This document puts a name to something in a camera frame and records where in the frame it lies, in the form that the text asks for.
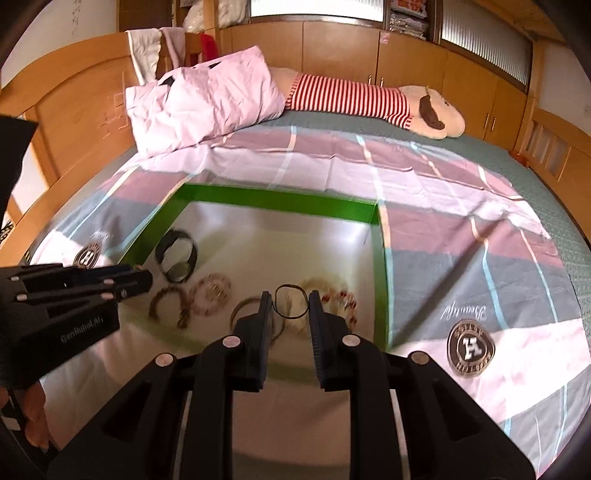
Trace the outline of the person's hand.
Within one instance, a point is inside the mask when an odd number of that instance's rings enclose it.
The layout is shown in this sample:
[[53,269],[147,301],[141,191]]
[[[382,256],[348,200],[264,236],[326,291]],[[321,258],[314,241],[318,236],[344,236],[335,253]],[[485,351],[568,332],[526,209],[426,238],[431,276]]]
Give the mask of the person's hand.
[[47,451],[50,434],[44,410],[46,395],[41,383],[36,382],[26,391],[18,393],[16,398],[26,419],[24,432],[28,442]]

